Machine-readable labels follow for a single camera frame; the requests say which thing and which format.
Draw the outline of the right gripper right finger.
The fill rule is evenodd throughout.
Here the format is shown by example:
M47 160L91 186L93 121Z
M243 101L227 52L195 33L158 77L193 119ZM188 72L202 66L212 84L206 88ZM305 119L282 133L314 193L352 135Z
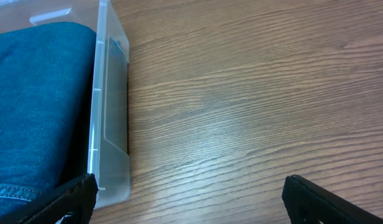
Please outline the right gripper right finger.
M382 218L299 175L286 177L282 200L292 224L383 224Z

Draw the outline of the blue denim cloth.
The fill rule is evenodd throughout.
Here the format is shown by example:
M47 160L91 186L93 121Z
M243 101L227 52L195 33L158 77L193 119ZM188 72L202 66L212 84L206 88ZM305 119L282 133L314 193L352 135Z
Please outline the blue denim cloth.
M85 172L95 44L74 22L0 34L0 217Z

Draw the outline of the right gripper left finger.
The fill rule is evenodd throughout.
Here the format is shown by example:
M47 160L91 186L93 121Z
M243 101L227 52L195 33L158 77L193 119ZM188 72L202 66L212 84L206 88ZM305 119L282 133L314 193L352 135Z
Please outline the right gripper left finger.
M0 224L88 224L96 204L94 174L83 174L3 217Z

